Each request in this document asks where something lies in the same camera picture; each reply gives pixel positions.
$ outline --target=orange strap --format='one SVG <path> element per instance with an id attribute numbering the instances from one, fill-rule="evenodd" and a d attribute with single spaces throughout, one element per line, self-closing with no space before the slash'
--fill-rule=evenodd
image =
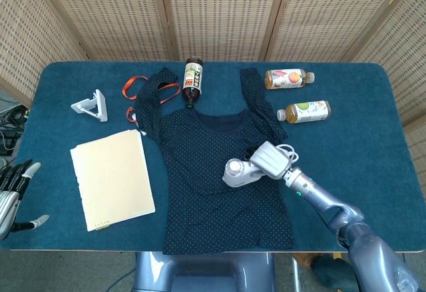
<path id="1" fill-rule="evenodd" d="M 134 83 L 134 81 L 135 81 L 136 79 L 138 79 L 138 78 L 143 78 L 143 79 L 145 79 L 145 80 L 148 80 L 148 77 L 146 77 L 146 76 L 139 76 L 139 75 L 136 75 L 136 76 L 131 77 L 131 78 L 130 78 L 127 82 L 126 82 L 126 84 L 124 85 L 124 87 L 122 88 L 122 95 L 123 95 L 124 97 L 126 97 L 127 99 L 130 99 L 130 100 L 136 100 L 136 96 L 131 96 L 131 97 L 127 96 L 127 89 L 129 89 L 129 88 L 130 88 L 130 86 L 132 86 L 132 84 Z"/>
<path id="2" fill-rule="evenodd" d="M 122 95 L 123 95 L 125 98 L 130 99 L 130 100 L 136 100 L 137 96 L 131 96 L 131 97 L 127 96 L 127 90 L 130 88 L 130 86 L 132 86 L 132 84 L 134 83 L 134 81 L 135 81 L 136 79 L 138 79 L 138 78 L 143 78 L 144 80 L 148 80 L 148 78 L 147 78 L 146 76 L 136 75 L 136 76 L 131 77 L 131 78 L 130 78 L 127 82 L 126 82 L 126 84 L 124 85 L 124 87 L 122 88 Z M 180 93 L 180 85 L 179 85 L 177 82 L 172 82 L 171 84 L 166 84 L 166 85 L 164 85 L 163 87 L 161 87 L 160 89 L 158 89 L 158 90 L 164 90 L 164 89 L 172 88 L 172 87 L 177 87 L 177 88 L 178 88 L 178 89 L 177 89 L 177 91 L 176 91 L 176 92 L 175 92 L 172 96 L 170 96 L 170 97 L 168 97 L 168 98 L 166 98 L 166 99 L 164 99 L 164 100 L 161 100 L 161 101 L 160 101 L 160 104 L 164 104 L 165 102 L 169 101 L 169 100 L 170 100 L 170 99 L 172 99 L 173 97 L 177 96 L 177 95 Z M 133 120 L 133 119 L 132 119 L 132 117 L 130 116 L 130 114 L 133 112 L 133 110 L 134 110 L 134 108 L 133 108 L 133 107 L 129 107 L 129 108 L 127 109 L 127 111 L 126 111 L 126 118 L 127 118 L 127 120 L 128 120 L 128 121 L 130 121 L 130 122 L 136 122 L 136 121 L 135 121 L 135 120 Z"/>

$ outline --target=shoe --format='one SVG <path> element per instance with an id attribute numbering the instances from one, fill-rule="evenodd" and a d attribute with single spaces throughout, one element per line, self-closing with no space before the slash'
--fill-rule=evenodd
<path id="1" fill-rule="evenodd" d="M 304 268 L 311 269 L 312 262 L 324 253 L 292 253 L 293 258 Z"/>

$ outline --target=bottle label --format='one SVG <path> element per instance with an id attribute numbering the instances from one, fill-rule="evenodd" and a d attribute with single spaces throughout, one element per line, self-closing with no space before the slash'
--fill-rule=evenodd
<path id="1" fill-rule="evenodd" d="M 189 63 L 185 66 L 184 89 L 197 88 L 201 92 L 202 66 L 197 63 Z"/>
<path id="2" fill-rule="evenodd" d="M 281 69 L 271 71 L 272 89 L 297 88 L 302 85 L 302 71 L 300 69 Z"/>
<path id="3" fill-rule="evenodd" d="M 296 111 L 298 112 L 296 122 L 323 120 L 328 116 L 328 108 L 324 100 L 301 102 L 296 104 Z"/>

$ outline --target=bottle cap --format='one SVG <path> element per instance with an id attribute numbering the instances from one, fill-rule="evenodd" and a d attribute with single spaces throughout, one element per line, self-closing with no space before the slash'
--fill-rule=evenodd
<path id="1" fill-rule="evenodd" d="M 306 73 L 306 83 L 311 84 L 315 81 L 315 74 L 314 73 Z"/>
<path id="2" fill-rule="evenodd" d="M 278 121 L 284 121 L 286 118 L 287 118 L 286 111 L 284 109 L 279 109 L 279 111 L 277 111 Z"/>
<path id="3" fill-rule="evenodd" d="M 225 170 L 230 176 L 238 176 L 244 171 L 244 165 L 239 159 L 231 159 L 226 163 Z"/>

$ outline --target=table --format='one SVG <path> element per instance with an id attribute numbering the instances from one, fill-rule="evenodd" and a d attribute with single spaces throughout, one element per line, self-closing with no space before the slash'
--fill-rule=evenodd
<path id="1" fill-rule="evenodd" d="M 180 62 L 65 62 L 43 71 L 17 163 L 42 163 L 30 183 L 17 221 L 49 214 L 35 231 L 12 233 L 7 249 L 160 251 L 166 224 L 168 179 L 158 146 L 143 137 L 156 212 L 87 232 L 69 150 L 77 144 L 134 128 L 125 118 L 133 104 L 121 94 L 129 77 L 150 76 L 168 67 L 183 75 Z M 282 123 L 287 143 L 300 155 L 298 166 L 336 197 L 361 208 L 370 226 L 397 251 L 426 247 L 426 209 L 399 121 L 389 79 L 376 64 L 350 63 L 204 63 L 200 112 L 232 114 L 246 107 L 239 70 L 303 68 L 316 81 L 300 89 L 268 90 L 274 110 L 294 102 L 328 100 L 332 116 L 321 122 Z M 132 87 L 129 95 L 138 90 Z M 77 114 L 70 105 L 106 98 L 108 122 Z M 180 96 L 163 105 L 163 114 L 184 106 Z M 295 251 L 339 251 L 335 238 L 313 209 L 282 186 L 294 230 Z"/>

